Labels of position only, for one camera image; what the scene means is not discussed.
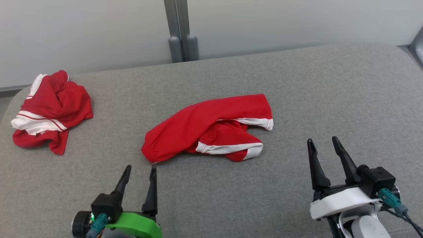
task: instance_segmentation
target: folded red garment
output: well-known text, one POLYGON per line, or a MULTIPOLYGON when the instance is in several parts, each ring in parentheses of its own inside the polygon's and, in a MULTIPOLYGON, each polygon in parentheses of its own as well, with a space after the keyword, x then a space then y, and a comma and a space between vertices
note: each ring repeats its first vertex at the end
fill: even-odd
POLYGON ((52 75, 40 74, 35 79, 21 111, 11 121, 17 129, 13 134, 17 146, 36 147, 51 140, 51 151, 62 155, 68 129, 84 119, 93 118, 87 91, 69 80, 63 70, 52 75))
POLYGON ((260 154, 262 142, 248 125, 272 130, 272 110, 263 94, 208 100, 188 106, 148 131, 141 152, 152 163, 181 151, 225 155, 242 161, 260 154))

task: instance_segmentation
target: white plastic part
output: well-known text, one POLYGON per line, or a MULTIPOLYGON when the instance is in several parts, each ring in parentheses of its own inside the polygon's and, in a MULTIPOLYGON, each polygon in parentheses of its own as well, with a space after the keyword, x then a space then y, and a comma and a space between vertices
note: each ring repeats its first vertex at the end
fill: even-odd
POLYGON ((381 200, 371 199, 358 187, 348 188, 311 203, 310 214, 311 218, 319 219, 376 201, 381 200))
POLYGON ((354 238, 390 238, 385 227, 372 216, 361 216, 352 222, 354 238))

